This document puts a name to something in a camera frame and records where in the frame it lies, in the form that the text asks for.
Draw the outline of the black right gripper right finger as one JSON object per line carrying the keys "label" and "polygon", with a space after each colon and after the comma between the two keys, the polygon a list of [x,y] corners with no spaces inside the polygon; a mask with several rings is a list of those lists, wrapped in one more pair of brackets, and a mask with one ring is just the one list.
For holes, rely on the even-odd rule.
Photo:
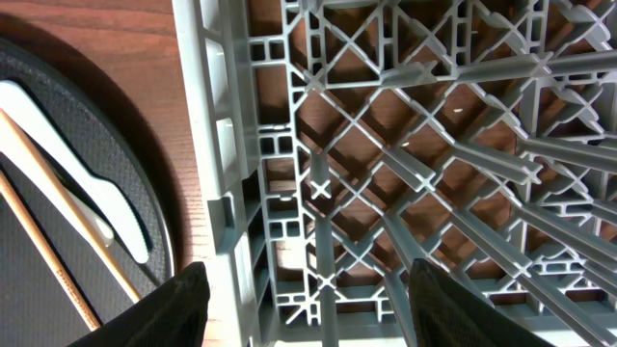
{"label": "black right gripper right finger", "polygon": [[419,346],[551,346],[422,258],[410,271],[409,302]]}

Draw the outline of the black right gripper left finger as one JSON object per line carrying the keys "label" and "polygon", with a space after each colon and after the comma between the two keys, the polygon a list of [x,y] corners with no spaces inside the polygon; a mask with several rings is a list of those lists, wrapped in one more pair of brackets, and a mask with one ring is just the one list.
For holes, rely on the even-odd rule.
{"label": "black right gripper left finger", "polygon": [[201,346],[210,287],[196,261],[101,328],[70,347]]}

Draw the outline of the grey dishwasher rack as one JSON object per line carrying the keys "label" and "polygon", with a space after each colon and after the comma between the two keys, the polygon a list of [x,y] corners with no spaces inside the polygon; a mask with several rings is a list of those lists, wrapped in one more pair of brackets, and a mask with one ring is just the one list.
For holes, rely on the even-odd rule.
{"label": "grey dishwasher rack", "polygon": [[616,342],[616,4],[173,4],[217,346],[413,346],[422,258]]}

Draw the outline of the round black serving tray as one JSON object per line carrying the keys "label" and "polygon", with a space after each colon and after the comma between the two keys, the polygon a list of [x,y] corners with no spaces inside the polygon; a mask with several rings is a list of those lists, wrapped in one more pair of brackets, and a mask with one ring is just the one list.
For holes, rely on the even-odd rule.
{"label": "round black serving tray", "polygon": [[[129,201],[146,238],[148,261],[136,263],[120,241],[110,251],[138,291],[147,295],[170,279],[174,252],[165,214],[140,161],[107,115],[60,72],[6,40],[1,43],[1,76],[26,90],[88,169],[112,181]],[[128,309],[130,299],[85,240],[7,158],[1,166],[97,317],[108,322]],[[13,212],[3,204],[2,345],[67,346],[88,331]]]}

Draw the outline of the left wooden chopstick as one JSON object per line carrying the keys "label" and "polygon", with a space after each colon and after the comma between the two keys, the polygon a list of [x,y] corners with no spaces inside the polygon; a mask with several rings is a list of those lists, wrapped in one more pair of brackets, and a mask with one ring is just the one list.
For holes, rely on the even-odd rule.
{"label": "left wooden chopstick", "polygon": [[45,264],[53,273],[58,284],[60,284],[63,288],[84,323],[91,332],[99,329],[101,324],[97,317],[89,307],[87,301],[81,295],[77,285],[72,281],[67,269],[64,267],[61,260],[55,254],[52,247],[47,242],[47,239],[38,228],[38,225],[21,201],[17,192],[14,190],[12,184],[3,173],[1,173],[1,195],[7,201],[7,204],[14,213],[15,217],[26,231]]}

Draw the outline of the wooden chopstick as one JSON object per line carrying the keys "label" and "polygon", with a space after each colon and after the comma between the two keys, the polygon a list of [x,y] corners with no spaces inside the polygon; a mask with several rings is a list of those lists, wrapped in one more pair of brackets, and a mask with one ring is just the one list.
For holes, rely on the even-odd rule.
{"label": "wooden chopstick", "polygon": [[133,303],[139,302],[141,295],[104,245],[102,238],[95,231],[94,224],[69,196],[28,136],[4,111],[1,111],[1,151],[28,176],[77,231],[85,234],[86,241],[126,295]]}
{"label": "wooden chopstick", "polygon": [[47,239],[38,228],[38,225],[21,201],[17,192],[14,190],[12,184],[3,173],[1,173],[1,195],[7,201],[7,204],[14,213],[15,217],[26,231],[45,264],[53,273],[58,284],[60,284],[63,288],[84,323],[91,332],[99,329],[101,324],[97,317],[89,307],[87,301],[81,295],[77,285],[72,281],[67,269],[64,267],[61,260],[55,254],[52,247],[47,242]]}

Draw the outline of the white plastic knife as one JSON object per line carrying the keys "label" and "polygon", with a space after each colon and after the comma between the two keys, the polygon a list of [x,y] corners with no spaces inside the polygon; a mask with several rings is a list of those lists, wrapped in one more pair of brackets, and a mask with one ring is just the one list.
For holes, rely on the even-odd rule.
{"label": "white plastic knife", "polygon": [[17,138],[2,137],[1,152],[28,176],[87,242],[92,243],[91,238],[96,234],[105,247],[113,243],[111,227],[59,181],[35,147]]}

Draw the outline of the light blue plastic knife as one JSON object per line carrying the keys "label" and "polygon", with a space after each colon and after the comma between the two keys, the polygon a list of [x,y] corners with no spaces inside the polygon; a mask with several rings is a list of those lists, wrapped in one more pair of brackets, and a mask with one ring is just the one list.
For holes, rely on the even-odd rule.
{"label": "light blue plastic knife", "polygon": [[149,259],[146,239],[127,198],[113,183],[91,173],[69,148],[39,106],[18,84],[1,82],[1,108],[88,194],[118,234],[133,259]]}

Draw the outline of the right wooden chopstick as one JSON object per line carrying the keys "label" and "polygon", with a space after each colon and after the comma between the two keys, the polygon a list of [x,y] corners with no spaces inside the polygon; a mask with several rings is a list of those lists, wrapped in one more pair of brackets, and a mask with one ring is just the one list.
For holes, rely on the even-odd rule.
{"label": "right wooden chopstick", "polygon": [[28,136],[4,111],[1,111],[1,151],[28,176],[77,231],[85,234],[86,241],[126,295],[133,303],[139,302],[141,295],[104,245],[102,238],[95,231],[94,224],[69,196]]}

